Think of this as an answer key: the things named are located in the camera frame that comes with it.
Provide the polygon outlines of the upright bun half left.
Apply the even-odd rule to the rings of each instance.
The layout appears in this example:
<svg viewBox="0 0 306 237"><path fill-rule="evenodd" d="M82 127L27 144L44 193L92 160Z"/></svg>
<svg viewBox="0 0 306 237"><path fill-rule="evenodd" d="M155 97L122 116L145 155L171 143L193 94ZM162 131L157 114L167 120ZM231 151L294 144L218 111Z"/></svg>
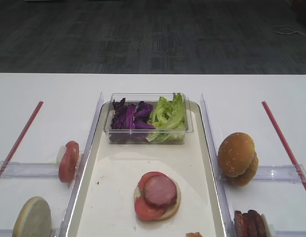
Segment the upright bun half left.
<svg viewBox="0 0 306 237"><path fill-rule="evenodd" d="M23 205L15 222L13 237L49 237L51 210L42 197L32 197Z"/></svg>

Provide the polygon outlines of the sesame bun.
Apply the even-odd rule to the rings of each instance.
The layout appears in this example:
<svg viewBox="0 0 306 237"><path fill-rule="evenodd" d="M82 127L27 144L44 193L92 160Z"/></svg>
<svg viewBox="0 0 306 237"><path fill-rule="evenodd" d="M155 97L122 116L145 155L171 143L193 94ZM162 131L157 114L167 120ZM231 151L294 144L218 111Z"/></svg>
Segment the sesame bun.
<svg viewBox="0 0 306 237"><path fill-rule="evenodd" d="M255 144L250 135L235 132L228 135L219 146L218 164L228 177L242 175L254 159Z"/></svg>
<svg viewBox="0 0 306 237"><path fill-rule="evenodd" d="M247 185L256 175L258 169L259 159L257 153L254 152L254 158L248 169L237 177L227 177L227 181L234 186L243 187Z"/></svg>

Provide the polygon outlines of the clear cross rail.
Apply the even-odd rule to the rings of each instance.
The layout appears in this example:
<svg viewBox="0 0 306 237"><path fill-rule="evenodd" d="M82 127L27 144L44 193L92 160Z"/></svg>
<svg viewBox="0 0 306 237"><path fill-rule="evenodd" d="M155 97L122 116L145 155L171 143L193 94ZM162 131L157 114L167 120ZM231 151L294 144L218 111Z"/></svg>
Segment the clear cross rail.
<svg viewBox="0 0 306 237"><path fill-rule="evenodd" d="M58 178L60 162L60 157L48 163L10 161L2 170L4 161L1 161L0 178Z"/></svg>
<svg viewBox="0 0 306 237"><path fill-rule="evenodd" d="M234 183L236 186L245 186L250 182L290 182L306 183L306 172L302 165L283 165L283 166L258 166L255 176L249 180L236 180L221 174L220 171L215 173L215 180Z"/></svg>
<svg viewBox="0 0 306 237"><path fill-rule="evenodd" d="M306 237L306 231L275 231L277 237Z"/></svg>

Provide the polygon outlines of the sesame bun top front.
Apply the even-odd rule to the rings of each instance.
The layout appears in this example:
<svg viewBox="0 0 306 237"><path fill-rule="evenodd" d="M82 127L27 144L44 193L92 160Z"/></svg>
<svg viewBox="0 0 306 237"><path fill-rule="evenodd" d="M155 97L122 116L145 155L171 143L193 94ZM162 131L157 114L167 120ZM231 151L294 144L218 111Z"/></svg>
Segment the sesame bun top front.
<svg viewBox="0 0 306 237"><path fill-rule="evenodd" d="M250 135L235 132L228 135L219 146L218 164L228 177L242 175L254 159L255 144Z"/></svg>

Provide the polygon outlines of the meat patty front slice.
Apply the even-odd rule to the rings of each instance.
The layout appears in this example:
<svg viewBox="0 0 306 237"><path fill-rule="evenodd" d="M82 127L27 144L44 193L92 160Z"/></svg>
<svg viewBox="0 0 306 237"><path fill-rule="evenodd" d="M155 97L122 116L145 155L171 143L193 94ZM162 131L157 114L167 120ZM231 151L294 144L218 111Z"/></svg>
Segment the meat patty front slice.
<svg viewBox="0 0 306 237"><path fill-rule="evenodd" d="M247 237L247 218L239 210L234 211L234 228L237 237Z"/></svg>

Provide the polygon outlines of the cream metal tray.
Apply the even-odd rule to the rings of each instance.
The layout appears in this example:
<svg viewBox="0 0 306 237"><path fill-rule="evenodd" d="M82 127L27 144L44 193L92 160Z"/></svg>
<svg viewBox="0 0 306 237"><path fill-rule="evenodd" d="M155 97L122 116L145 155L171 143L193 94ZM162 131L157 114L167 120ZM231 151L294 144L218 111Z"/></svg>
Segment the cream metal tray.
<svg viewBox="0 0 306 237"><path fill-rule="evenodd" d="M110 144L103 132L109 103L102 106L97 131L77 193L70 237L224 236L199 105L190 103L194 131L179 145ZM177 213L164 221L135 215L134 190L143 174L160 171L181 190Z"/></svg>

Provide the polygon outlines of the bottom bun on tray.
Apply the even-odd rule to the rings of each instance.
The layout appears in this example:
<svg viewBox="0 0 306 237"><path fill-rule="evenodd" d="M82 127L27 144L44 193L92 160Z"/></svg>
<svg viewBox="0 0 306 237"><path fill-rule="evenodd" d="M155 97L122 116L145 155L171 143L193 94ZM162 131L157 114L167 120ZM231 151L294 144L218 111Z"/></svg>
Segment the bottom bun on tray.
<svg viewBox="0 0 306 237"><path fill-rule="evenodd" d="M163 221L171 218L176 214L181 202L181 191L175 180L169 177L176 185L176 201L166 209L158 209L146 203L145 198L140 192L139 186L136 187L133 195L134 209L137 217L143 221Z"/></svg>

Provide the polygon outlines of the right upper clear cross rail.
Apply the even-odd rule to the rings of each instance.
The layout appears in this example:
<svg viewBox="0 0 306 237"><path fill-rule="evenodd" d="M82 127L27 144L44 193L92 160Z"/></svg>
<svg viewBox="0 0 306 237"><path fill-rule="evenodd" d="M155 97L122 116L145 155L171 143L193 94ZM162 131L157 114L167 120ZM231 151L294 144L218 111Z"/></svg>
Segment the right upper clear cross rail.
<svg viewBox="0 0 306 237"><path fill-rule="evenodd" d="M215 173L215 180L234 183L236 186L245 186L250 182L290 182L306 183L306 172L302 165L283 165L283 166L258 166L255 176L249 180L236 180L221 174L220 171Z"/></svg>

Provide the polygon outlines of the sesame bun rear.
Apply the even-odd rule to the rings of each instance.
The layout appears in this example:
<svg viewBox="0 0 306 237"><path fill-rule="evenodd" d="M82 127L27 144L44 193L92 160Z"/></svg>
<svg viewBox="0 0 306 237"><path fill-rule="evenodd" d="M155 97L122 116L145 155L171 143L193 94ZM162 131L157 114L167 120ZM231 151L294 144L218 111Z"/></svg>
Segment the sesame bun rear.
<svg viewBox="0 0 306 237"><path fill-rule="evenodd" d="M258 169L259 159L257 153L254 152L254 158L248 169L237 177L227 177L227 181L234 186L243 187L247 185L256 175Z"/></svg>

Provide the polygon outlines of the round ham slice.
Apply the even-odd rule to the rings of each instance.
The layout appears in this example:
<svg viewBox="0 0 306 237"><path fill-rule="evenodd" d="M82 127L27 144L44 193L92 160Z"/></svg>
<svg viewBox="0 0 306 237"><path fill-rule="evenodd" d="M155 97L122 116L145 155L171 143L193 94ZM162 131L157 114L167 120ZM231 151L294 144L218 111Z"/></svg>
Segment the round ham slice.
<svg viewBox="0 0 306 237"><path fill-rule="evenodd" d="M165 175L150 177L143 186L145 201L156 208L172 206L177 200L177 186Z"/></svg>

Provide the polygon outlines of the right lower clear cross rail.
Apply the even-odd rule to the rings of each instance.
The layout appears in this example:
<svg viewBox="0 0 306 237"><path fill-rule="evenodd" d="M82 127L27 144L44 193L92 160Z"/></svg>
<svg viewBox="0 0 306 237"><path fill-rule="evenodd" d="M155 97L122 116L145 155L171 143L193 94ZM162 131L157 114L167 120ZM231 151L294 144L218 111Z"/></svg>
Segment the right lower clear cross rail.
<svg viewBox="0 0 306 237"><path fill-rule="evenodd" d="M306 237L306 231L275 231L277 237Z"/></svg>

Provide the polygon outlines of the left red strip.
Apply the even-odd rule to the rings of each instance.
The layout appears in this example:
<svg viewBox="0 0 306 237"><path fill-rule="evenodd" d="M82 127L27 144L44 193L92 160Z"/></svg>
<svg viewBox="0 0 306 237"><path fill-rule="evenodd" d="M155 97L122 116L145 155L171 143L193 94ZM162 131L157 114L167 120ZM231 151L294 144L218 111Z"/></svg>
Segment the left red strip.
<svg viewBox="0 0 306 237"><path fill-rule="evenodd" d="M33 123L34 119L36 118L37 114L39 113L42 105L43 105L43 101L40 101L36 108L34 109L34 111L32 112L30 118L28 119L27 123L25 124L24 128L22 129L20 135L18 136L17 140L15 141L14 145L12 146L10 152L8 153L6 159L3 161L2 165L0 166L0 178L3 174L3 172L5 171L6 167L9 165L13 155L15 154L17 148L19 147L20 143L22 142L24 136L26 135L29 127L31 126L31 124Z"/></svg>

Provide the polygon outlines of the upright tomato slice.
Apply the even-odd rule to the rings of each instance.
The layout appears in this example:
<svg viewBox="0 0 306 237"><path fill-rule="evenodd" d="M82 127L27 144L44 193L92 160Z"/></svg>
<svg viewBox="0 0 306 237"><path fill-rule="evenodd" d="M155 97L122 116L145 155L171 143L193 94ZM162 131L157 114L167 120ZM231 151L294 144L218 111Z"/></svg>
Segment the upright tomato slice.
<svg viewBox="0 0 306 237"><path fill-rule="evenodd" d="M70 183L74 179L79 160L79 144L76 141L69 141L65 147L66 152L59 165L58 177L62 183Z"/></svg>

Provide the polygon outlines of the clear plastic salad container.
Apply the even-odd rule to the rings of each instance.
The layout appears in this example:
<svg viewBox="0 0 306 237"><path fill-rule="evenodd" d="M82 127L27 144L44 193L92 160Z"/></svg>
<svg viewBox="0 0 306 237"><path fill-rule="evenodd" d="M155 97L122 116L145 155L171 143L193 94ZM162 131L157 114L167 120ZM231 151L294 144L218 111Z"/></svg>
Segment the clear plastic salad container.
<svg viewBox="0 0 306 237"><path fill-rule="evenodd" d="M113 93L103 131L111 144L183 144L193 132L190 101L180 92Z"/></svg>

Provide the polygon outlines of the red strip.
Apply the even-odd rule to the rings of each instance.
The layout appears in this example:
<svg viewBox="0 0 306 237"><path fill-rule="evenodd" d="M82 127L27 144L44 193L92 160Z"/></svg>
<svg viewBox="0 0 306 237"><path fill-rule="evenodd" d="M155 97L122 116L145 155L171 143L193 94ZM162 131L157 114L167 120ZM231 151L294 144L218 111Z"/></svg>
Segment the red strip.
<svg viewBox="0 0 306 237"><path fill-rule="evenodd" d="M13 155L15 154L17 148L19 147L20 143L22 142L24 136L26 135L29 127L31 126L31 124L33 123L34 119L36 118L37 114L39 113L42 105L43 105L43 101L40 101L36 108L34 109L34 111L32 112L30 118L28 119L27 123L25 124L24 128L22 129L20 135L18 136L17 140L15 141L14 145L12 146L10 152L8 153L6 159L3 161L2 165L0 166L0 178L3 174L3 172L5 171L6 167L9 165Z"/></svg>
<svg viewBox="0 0 306 237"><path fill-rule="evenodd" d="M306 191L306 175L303 173L302 167L298 164L298 161L295 158L295 156L294 156L286 138L284 137L275 117L273 116L267 102L262 101L262 106L263 106L264 110L266 111L266 113L269 117L269 120L271 121L271 123L272 123L272 125L273 125L273 127L274 127L274 129L275 129L275 131L276 131L276 133L277 133L277 135L278 135L278 137L279 137L279 139L280 139L280 141L281 141L281 143L282 143L282 145L283 145L283 147L284 147L284 149L285 149L285 151L286 151L286 153L287 153L287 155L288 155L288 157L289 157L289 159L292 163L292 165L296 169L296 172L299 175L300 180L302 181L302 185L303 185L303 187Z"/></svg>

